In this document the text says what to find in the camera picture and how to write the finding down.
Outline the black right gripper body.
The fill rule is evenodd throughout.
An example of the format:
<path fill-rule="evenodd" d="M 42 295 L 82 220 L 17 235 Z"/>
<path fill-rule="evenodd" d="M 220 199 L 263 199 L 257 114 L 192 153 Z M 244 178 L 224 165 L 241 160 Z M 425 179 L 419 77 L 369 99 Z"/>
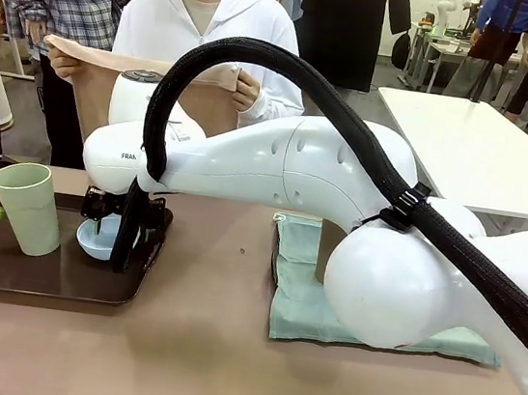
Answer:
<path fill-rule="evenodd" d="M 118 214 L 120 210 L 121 196 L 112 194 L 89 185 L 82 201 L 80 212 L 83 217 L 100 222 L 104 217 Z"/>

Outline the person's right hand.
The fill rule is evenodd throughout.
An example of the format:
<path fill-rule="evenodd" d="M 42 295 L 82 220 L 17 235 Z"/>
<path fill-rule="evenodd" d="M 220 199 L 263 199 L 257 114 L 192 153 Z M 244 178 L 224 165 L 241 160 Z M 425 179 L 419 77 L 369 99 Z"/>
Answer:
<path fill-rule="evenodd" d="M 81 61 L 67 55 L 67 53 L 52 44 L 48 47 L 47 58 L 58 77 L 68 83 L 72 83 L 75 77 L 84 73 L 84 67 Z"/>

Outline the person's left hand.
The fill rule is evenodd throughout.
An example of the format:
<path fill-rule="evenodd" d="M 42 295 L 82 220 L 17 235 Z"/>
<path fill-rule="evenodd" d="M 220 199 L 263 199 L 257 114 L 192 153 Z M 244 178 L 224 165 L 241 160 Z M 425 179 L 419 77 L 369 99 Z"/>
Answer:
<path fill-rule="evenodd" d="M 261 93 L 261 84 L 250 73 L 241 69 L 236 78 L 236 91 L 233 94 L 233 103 L 240 113 L 248 111 Z"/>

